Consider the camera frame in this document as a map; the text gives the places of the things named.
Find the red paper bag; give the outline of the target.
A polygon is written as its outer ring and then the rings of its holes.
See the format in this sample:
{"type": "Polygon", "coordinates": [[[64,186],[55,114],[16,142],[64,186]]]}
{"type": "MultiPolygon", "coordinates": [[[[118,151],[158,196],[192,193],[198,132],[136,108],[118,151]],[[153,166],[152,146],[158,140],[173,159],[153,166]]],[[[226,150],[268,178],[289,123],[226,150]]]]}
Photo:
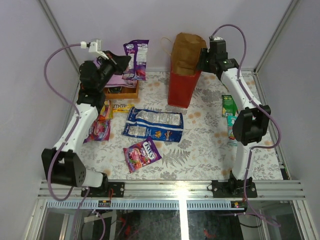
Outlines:
{"type": "Polygon", "coordinates": [[[176,35],[170,52],[163,49],[170,56],[168,105],[189,107],[201,75],[197,64],[202,49],[206,48],[206,41],[201,36],[181,32],[176,35]]]}

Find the large purple snack packet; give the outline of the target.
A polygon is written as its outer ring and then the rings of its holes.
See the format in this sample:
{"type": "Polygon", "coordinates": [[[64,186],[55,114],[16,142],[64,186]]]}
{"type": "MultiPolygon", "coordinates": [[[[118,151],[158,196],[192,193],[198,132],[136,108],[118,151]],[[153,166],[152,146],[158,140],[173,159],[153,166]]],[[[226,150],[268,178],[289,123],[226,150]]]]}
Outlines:
{"type": "Polygon", "coordinates": [[[130,56],[128,67],[122,78],[126,81],[145,81],[149,40],[136,39],[123,45],[124,52],[130,56]]]}

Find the yellow chocolate candy packet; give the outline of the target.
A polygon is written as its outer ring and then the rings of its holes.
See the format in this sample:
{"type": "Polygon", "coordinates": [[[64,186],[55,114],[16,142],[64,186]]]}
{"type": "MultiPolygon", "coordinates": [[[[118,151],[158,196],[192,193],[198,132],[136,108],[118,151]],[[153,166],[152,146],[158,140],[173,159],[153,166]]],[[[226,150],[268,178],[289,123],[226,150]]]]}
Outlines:
{"type": "Polygon", "coordinates": [[[113,104],[112,110],[113,113],[129,113],[134,104],[113,104]]]}

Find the purple candy packet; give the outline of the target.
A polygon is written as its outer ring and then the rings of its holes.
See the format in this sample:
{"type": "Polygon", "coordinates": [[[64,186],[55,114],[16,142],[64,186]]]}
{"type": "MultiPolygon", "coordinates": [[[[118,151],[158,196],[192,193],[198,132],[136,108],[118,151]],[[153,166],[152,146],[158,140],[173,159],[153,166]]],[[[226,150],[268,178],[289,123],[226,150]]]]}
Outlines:
{"type": "Polygon", "coordinates": [[[88,131],[88,136],[84,139],[83,143],[92,141],[103,142],[108,141],[110,138],[111,120],[95,120],[88,131]]]}
{"type": "Polygon", "coordinates": [[[162,158],[150,136],[130,147],[123,148],[123,153],[130,173],[136,172],[162,158]]]}

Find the teal candy packet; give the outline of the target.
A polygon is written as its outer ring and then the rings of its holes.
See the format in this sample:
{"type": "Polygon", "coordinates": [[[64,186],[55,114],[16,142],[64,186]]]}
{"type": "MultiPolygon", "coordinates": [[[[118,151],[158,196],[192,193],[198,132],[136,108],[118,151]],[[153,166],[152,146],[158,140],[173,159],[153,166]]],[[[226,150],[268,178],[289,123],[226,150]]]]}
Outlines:
{"type": "Polygon", "coordinates": [[[228,137],[228,144],[231,146],[238,145],[236,137],[234,136],[234,133],[233,133],[233,126],[236,119],[237,119],[236,116],[231,116],[231,115],[227,116],[227,137],[228,137]]]}

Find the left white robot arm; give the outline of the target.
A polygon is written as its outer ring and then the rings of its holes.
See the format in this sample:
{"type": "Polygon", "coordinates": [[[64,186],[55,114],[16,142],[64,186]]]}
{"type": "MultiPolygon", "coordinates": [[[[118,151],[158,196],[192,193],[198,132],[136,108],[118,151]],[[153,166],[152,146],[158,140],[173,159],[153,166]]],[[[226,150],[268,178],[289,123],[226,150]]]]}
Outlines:
{"type": "Polygon", "coordinates": [[[89,129],[98,118],[106,99],[104,88],[114,75],[122,75],[131,57],[104,51],[97,61],[86,60],[79,67],[80,88],[75,112],[68,127],[51,149],[41,154],[48,184],[70,187],[91,187],[98,197],[105,197],[110,190],[104,173],[87,170],[78,153],[89,129]]]}

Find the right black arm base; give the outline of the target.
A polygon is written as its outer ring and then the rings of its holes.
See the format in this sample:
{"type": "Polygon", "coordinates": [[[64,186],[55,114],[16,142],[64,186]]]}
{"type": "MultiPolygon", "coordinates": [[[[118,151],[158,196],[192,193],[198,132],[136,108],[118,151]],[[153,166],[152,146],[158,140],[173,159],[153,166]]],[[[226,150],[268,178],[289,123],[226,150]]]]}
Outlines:
{"type": "Polygon", "coordinates": [[[233,176],[227,181],[212,180],[211,189],[214,198],[243,198],[245,196],[244,189],[248,198],[258,197],[252,177],[249,177],[246,181],[236,180],[233,176]]]}

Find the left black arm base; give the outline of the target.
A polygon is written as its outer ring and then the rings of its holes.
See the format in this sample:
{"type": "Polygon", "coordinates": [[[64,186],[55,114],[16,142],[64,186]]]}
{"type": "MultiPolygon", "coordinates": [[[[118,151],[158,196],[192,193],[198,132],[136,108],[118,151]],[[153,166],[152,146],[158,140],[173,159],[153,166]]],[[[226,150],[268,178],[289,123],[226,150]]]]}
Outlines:
{"type": "Polygon", "coordinates": [[[125,182],[109,181],[100,187],[90,187],[87,197],[89,198],[123,198],[125,193],[125,182]]]}

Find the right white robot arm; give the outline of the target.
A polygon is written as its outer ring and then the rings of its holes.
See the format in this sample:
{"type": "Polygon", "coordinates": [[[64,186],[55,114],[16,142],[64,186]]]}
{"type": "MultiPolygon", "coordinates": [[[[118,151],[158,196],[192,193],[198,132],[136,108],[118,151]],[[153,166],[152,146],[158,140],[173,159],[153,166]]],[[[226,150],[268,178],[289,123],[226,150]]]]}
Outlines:
{"type": "Polygon", "coordinates": [[[234,58],[228,57],[223,38],[215,37],[209,41],[209,48],[201,49],[196,69],[215,74],[228,89],[238,110],[232,126],[237,150],[230,177],[235,180],[227,188],[229,194],[237,198],[246,191],[246,185],[242,181],[249,178],[251,149],[266,135],[271,109],[267,105],[261,105],[255,98],[245,83],[239,64],[234,58]]]}

